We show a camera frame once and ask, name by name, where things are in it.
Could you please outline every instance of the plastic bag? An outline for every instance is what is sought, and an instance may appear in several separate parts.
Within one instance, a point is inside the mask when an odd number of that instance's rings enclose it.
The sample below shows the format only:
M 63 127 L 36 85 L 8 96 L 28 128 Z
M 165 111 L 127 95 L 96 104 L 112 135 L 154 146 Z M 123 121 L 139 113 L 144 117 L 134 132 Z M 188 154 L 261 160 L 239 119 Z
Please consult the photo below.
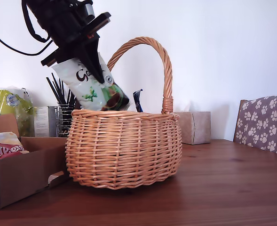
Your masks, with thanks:
M 0 115 L 12 113 L 17 120 L 21 137 L 33 137 L 33 106 L 26 91 L 22 89 L 0 89 Z
M 100 84 L 86 67 L 73 58 L 53 66 L 57 73 L 76 96 L 84 109 L 94 111 L 127 110 L 129 98 L 114 82 L 111 72 L 101 55 L 100 65 L 103 71 L 104 84 Z
M 29 153 L 18 140 L 15 133 L 0 133 L 0 158 L 6 158 L 13 155 Z

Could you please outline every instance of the small cardboard box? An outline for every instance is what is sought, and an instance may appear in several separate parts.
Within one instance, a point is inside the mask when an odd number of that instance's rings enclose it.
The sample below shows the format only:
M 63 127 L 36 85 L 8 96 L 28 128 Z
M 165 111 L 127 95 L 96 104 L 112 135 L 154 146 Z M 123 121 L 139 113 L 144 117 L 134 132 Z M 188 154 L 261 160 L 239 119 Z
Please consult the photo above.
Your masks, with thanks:
M 0 116 L 0 132 L 19 136 L 14 115 Z M 0 158 L 0 208 L 68 178 L 65 138 L 21 137 L 20 140 L 30 153 Z
M 180 116 L 182 142 L 189 145 L 210 143 L 210 112 L 175 112 Z

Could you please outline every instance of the basket handle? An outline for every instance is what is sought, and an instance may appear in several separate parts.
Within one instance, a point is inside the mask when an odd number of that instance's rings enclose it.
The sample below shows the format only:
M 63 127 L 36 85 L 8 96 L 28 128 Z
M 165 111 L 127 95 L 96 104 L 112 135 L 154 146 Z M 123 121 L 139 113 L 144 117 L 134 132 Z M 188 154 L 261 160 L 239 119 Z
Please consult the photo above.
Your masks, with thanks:
M 131 39 L 122 45 L 116 52 L 113 54 L 111 59 L 108 62 L 108 68 L 111 71 L 119 58 L 127 52 L 127 50 L 131 49 L 134 46 L 139 44 L 146 44 L 152 46 L 160 55 L 160 58 L 163 62 L 164 72 L 165 72 L 165 84 L 163 89 L 163 103 L 162 103 L 162 114 L 170 114 L 173 112 L 173 97 L 172 97 L 172 64 L 170 61 L 170 57 L 167 54 L 165 48 L 153 38 L 150 37 L 137 37 Z

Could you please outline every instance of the robotic arm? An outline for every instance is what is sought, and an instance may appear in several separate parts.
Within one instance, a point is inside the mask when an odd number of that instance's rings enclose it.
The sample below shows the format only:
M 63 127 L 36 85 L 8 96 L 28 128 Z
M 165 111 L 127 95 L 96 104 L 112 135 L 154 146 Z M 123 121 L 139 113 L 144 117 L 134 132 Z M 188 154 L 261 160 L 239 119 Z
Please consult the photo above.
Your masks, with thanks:
M 76 57 L 100 83 L 104 83 L 97 53 L 100 36 L 96 32 L 110 21 L 111 15 L 106 12 L 95 18 L 92 4 L 92 0 L 22 0 L 24 19 L 31 35 L 41 42 L 51 38 L 58 46 L 41 61 L 42 65 L 51 66 L 54 62 Z M 35 33 L 27 6 L 47 31 L 47 39 Z

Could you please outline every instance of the white snack bag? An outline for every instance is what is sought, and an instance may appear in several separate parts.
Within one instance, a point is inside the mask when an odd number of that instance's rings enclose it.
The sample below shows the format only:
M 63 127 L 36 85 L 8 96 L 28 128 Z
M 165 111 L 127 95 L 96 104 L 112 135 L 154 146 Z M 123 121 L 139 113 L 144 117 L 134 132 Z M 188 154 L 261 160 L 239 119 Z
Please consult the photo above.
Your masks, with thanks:
M 104 84 L 100 84 L 79 59 L 73 58 L 52 68 L 64 81 L 84 109 L 94 111 L 126 110 L 129 99 L 114 83 L 113 77 L 100 53 L 98 53 L 103 71 Z

